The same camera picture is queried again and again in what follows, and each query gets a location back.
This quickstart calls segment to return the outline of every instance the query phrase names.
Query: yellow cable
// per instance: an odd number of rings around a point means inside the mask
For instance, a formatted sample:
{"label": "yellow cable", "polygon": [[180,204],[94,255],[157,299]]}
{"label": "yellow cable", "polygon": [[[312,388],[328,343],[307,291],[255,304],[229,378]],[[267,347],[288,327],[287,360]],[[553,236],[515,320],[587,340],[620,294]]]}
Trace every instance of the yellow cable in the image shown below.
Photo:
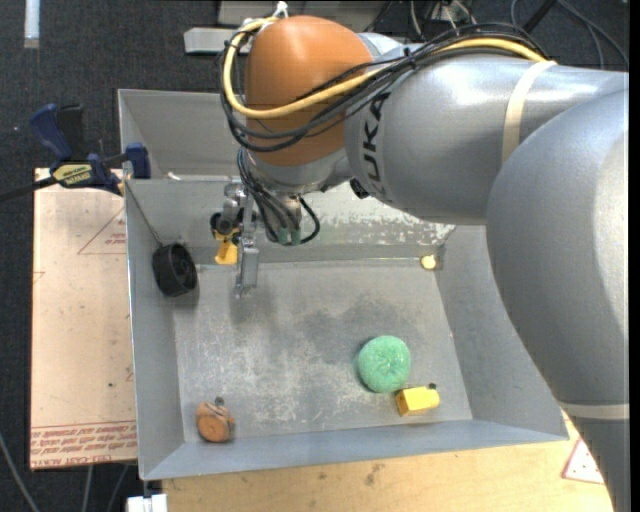
{"label": "yellow cable", "polygon": [[498,48],[501,50],[507,50],[511,53],[515,53],[516,55],[520,55],[525,59],[529,59],[535,62],[545,62],[545,59],[542,55],[530,50],[524,45],[520,43],[515,43],[513,41],[509,41],[507,39],[500,39],[497,37],[487,37],[482,39],[468,39],[467,41],[460,41],[459,43],[453,43],[446,48],[442,48],[441,50],[437,50],[434,53],[440,53],[445,50],[457,50],[459,48]]}
{"label": "yellow cable", "polygon": [[[384,66],[378,68],[374,71],[370,71],[365,73],[364,75],[357,76],[355,78],[351,78],[346,82],[342,82],[340,84],[334,85],[325,89],[323,91],[319,91],[311,96],[303,98],[298,101],[294,101],[293,103],[289,103],[287,105],[283,105],[281,107],[272,108],[269,110],[255,110],[252,108],[245,107],[242,103],[240,103],[236,99],[235,92],[233,91],[233,85],[231,83],[231,71],[233,66],[233,59],[236,54],[236,48],[242,42],[242,40],[247,37],[248,32],[252,32],[257,30],[268,23],[273,23],[274,21],[278,21],[279,18],[265,18],[256,21],[252,21],[247,25],[241,27],[242,32],[236,34],[236,36],[231,40],[231,44],[229,46],[229,50],[227,52],[227,56],[224,60],[224,67],[222,72],[222,84],[224,89],[224,95],[227,97],[229,104],[231,107],[243,114],[247,118],[250,119],[275,119],[278,117],[282,117],[288,114],[292,114],[294,112],[299,112],[305,108],[309,108],[312,105],[316,105],[317,103],[328,100],[329,98],[333,98],[334,96],[338,96],[340,94],[344,94],[346,92],[355,89],[363,82],[367,81],[372,76],[380,73],[385,70],[388,66]],[[482,38],[482,39],[470,39],[468,41],[461,41],[459,43],[453,43],[446,48],[442,48],[435,53],[440,53],[446,50],[455,50],[458,48],[481,48],[481,47],[489,47],[489,48],[499,48],[502,50],[507,50],[516,55],[520,55],[526,59],[533,60],[536,62],[541,62],[546,60],[541,55],[535,53],[530,50],[526,46],[521,44],[508,41],[505,39],[499,38]]]}

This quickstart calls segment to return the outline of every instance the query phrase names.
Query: yellow block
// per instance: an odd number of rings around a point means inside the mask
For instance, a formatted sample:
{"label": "yellow block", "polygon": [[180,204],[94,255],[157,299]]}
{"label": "yellow block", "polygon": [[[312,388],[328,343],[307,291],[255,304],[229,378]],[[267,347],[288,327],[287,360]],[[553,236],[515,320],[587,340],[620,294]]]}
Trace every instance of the yellow block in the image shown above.
{"label": "yellow block", "polygon": [[440,405],[440,395],[435,389],[419,388],[403,389],[396,395],[400,416],[420,414]]}
{"label": "yellow block", "polygon": [[225,238],[214,259],[218,265],[235,265],[238,262],[238,248]]}

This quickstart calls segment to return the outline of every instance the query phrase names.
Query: black wheel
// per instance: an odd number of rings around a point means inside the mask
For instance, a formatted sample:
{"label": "black wheel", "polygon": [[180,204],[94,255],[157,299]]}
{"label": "black wheel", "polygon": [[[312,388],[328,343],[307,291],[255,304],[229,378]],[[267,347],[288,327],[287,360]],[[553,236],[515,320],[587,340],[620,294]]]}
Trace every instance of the black wheel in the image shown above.
{"label": "black wheel", "polygon": [[184,246],[171,244],[153,253],[153,275],[165,295],[177,297],[198,284],[196,265]]}

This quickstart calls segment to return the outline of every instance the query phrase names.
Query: clamp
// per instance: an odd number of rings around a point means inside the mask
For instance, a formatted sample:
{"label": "clamp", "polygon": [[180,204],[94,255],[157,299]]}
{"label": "clamp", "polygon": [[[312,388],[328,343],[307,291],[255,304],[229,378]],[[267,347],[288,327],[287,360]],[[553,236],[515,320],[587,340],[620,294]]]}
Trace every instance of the clamp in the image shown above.
{"label": "clamp", "polygon": [[122,195],[123,185],[111,172],[113,166],[131,162],[135,178],[150,178],[151,166],[146,148],[140,143],[129,144],[125,152],[107,159],[95,153],[86,157],[82,133],[82,105],[58,109],[57,105],[45,105],[29,119],[35,138],[53,152],[56,161],[49,168],[49,177],[11,192],[0,194],[0,202],[60,184],[65,188],[90,187]]}

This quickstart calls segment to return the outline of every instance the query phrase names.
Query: cardboard sheet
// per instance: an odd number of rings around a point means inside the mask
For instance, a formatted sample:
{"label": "cardboard sheet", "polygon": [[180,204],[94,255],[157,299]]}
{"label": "cardboard sheet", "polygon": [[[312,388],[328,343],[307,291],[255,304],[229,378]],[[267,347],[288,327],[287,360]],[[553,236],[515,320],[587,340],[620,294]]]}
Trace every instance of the cardboard sheet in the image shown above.
{"label": "cardboard sheet", "polygon": [[137,456],[124,200],[35,194],[32,469]]}

